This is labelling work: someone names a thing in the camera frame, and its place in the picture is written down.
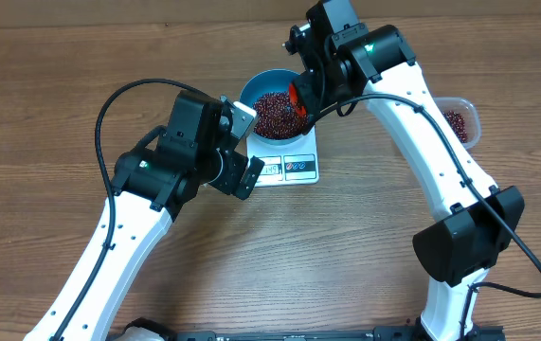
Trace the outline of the red scoop with blue handle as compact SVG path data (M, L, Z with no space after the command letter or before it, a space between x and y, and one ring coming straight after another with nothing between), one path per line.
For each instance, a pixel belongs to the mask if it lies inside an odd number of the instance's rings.
M297 116L300 118L306 118L307 110L305 106L302 104L298 95L298 90L293 82L289 84L288 95L289 95L291 106L295 110Z

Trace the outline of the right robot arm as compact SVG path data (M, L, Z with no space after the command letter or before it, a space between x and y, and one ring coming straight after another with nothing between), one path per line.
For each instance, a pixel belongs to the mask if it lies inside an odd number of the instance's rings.
M501 340L472 314L481 282L505 250L524 210L517 188L500 188L467 152L432 98L404 35L369 30L348 1L321 1L292 27L285 48L304 72L289 86L310 126L363 104L406 158L433 217L413 239L429 276L425 307L412 327L378 327L376 340Z

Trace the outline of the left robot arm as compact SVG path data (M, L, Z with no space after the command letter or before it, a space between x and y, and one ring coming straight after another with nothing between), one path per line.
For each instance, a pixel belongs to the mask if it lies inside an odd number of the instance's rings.
M138 271L203 184L241 200L263 167L236 147L257 124L238 101L181 91L167 125L116 162L98 226L28 340L103 340Z

